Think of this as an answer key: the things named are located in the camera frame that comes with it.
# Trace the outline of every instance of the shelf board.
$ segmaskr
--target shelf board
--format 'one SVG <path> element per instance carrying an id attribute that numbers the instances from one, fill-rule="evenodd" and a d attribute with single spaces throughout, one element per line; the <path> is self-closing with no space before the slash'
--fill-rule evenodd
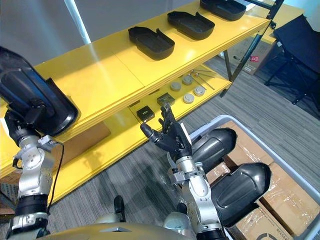
<path id="1" fill-rule="evenodd" d="M 201 65 L 197 69 L 210 70 L 210 68 Z M 130 151 L 147 141 L 140 130 L 141 122 L 138 120 L 136 111 L 148 105 L 155 117 L 147 123 L 154 129 L 160 130 L 161 125 L 158 119 L 161 117 L 160 106 L 157 104 L 157 97 L 164 93 L 169 93 L 175 98 L 175 103 L 172 106 L 173 114 L 177 119 L 182 118 L 188 112 L 192 111 L 200 104 L 203 104 L 213 96 L 217 95 L 223 89 L 228 88 L 231 84 L 228 80 L 216 72 L 206 72 L 210 76 L 215 78 L 202 76 L 205 80 L 198 78 L 198 82 L 193 82 L 192 85 L 182 85 L 179 92 L 170 90 L 170 83 L 161 87 L 159 91 L 147 95 L 140 100 L 139 103 L 132 107 L 126 107 L 120 112 L 104 120 L 106 126 L 110 129 L 110 136 L 88 149 L 86 152 L 69 161 L 61 167 L 58 180 L 55 187 L 54 199 L 57 201 L 63 198 L 66 194 L 79 187 L 81 184 L 88 181 L 90 178 L 103 171 L 108 166 L 115 163 L 117 160 L 125 156 Z M 174 82 L 180 82 L 182 78 L 179 77 Z M 186 93 L 192 93 L 194 87 L 202 85 L 206 88 L 206 92 L 203 96 L 195 96 L 195 101 L 192 104 L 186 104 L 183 102 L 183 96 Z"/>
<path id="2" fill-rule="evenodd" d="M 125 29 L 35 67 L 44 78 L 51 77 L 80 112 L 72 127 L 57 140 L 65 142 L 82 133 L 269 24 L 265 18 L 248 15 L 227 21 L 200 8 L 199 1 L 176 11 L 199 11 L 215 23 L 213 33 L 206 39 L 192 40 L 170 26 L 164 13 L 137 24 L 154 31 L 160 28 L 175 41 L 173 53 L 163 60 L 154 61 L 140 52 Z M 6 110 L 2 104 L 0 117 Z M 0 133 L 2 178 L 14 171 L 12 156 L 18 148 L 3 129 Z"/>

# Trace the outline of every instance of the black chair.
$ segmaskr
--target black chair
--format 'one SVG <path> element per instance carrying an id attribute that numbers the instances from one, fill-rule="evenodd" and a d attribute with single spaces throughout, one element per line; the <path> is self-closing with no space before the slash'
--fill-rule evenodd
<path id="1" fill-rule="evenodd" d="M 314 31 L 305 16 L 301 15 L 282 27 L 274 30 L 273 34 L 281 42 L 286 61 L 266 81 L 266 86 L 279 86 L 298 91 L 292 104 L 298 103 L 309 95 L 319 110 L 319 80 L 320 80 L 320 32 Z M 291 65 L 299 77 L 299 86 L 293 81 L 290 84 L 271 82 L 272 78 Z M 307 81 L 300 67 L 307 68 L 317 76 L 311 82 Z"/>

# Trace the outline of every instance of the white sticker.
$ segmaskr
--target white sticker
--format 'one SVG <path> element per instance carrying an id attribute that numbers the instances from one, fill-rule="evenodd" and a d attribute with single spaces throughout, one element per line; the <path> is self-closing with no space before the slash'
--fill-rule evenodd
<path id="1" fill-rule="evenodd" d="M 251 72 L 251 69 L 247 66 L 244 67 L 244 70 L 248 71 L 248 72 Z"/>

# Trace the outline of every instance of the brown cardboard box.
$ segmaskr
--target brown cardboard box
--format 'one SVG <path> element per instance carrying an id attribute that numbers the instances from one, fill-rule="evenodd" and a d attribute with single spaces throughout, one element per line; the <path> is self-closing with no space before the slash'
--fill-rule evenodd
<path id="1" fill-rule="evenodd" d="M 270 188 L 261 202 L 290 234 L 299 236 L 320 207 L 279 165 L 274 162 L 270 169 Z"/>
<path id="2" fill-rule="evenodd" d="M 62 160 L 62 166 L 67 162 L 71 161 L 75 157 L 82 154 L 87 149 L 91 148 L 93 145 L 100 142 L 102 139 L 109 136 L 110 130 L 102 121 L 88 130 L 76 135 L 75 137 L 71 138 L 70 140 L 64 143 L 64 154 Z M 55 171 L 60 162 L 62 147 L 57 145 L 54 149 L 52 149 L 52 154 L 55 158 L 55 162 L 53 165 L 53 171 Z M 19 182 L 19 178 L 21 176 L 21 170 L 15 170 L 9 175 L 0 179 L 0 183 L 7 183 L 7 184 L 17 184 Z"/>
<path id="3" fill-rule="evenodd" d="M 292 240 L 290 234 L 263 206 L 253 210 L 235 226 L 228 229 L 235 239 Z"/>
<path id="4" fill-rule="evenodd" d="M 229 121 L 221 126 L 221 128 L 230 128 L 235 130 L 237 134 L 236 146 L 228 154 L 231 160 L 236 165 L 246 163 L 263 162 L 267 165 L 271 164 L 274 160 L 270 157 L 250 136 L 248 136 L 240 127 L 233 121 Z"/>
<path id="5" fill-rule="evenodd" d="M 209 185 L 213 184 L 214 181 L 216 181 L 220 176 L 227 173 L 230 173 L 230 169 L 224 162 L 220 163 L 218 166 L 216 166 L 214 169 L 212 169 L 206 174 L 206 178 L 208 179 Z"/>
<path id="6" fill-rule="evenodd" d="M 231 64 L 237 66 L 240 63 L 240 60 L 245 55 L 253 39 L 254 38 L 250 36 L 236 45 L 228 48 L 228 56 Z M 276 42 L 270 44 L 262 40 L 256 46 L 242 70 L 253 75 L 281 51 L 282 48 L 279 47 Z"/>

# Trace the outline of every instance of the metal cylinder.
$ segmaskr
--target metal cylinder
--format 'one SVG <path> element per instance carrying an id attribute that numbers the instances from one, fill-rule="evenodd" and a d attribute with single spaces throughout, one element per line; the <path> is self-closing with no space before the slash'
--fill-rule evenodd
<path id="1" fill-rule="evenodd" d="M 191 171 L 197 170 L 196 164 L 192 156 L 183 156 L 176 161 L 178 170 L 181 172 L 189 173 Z"/>

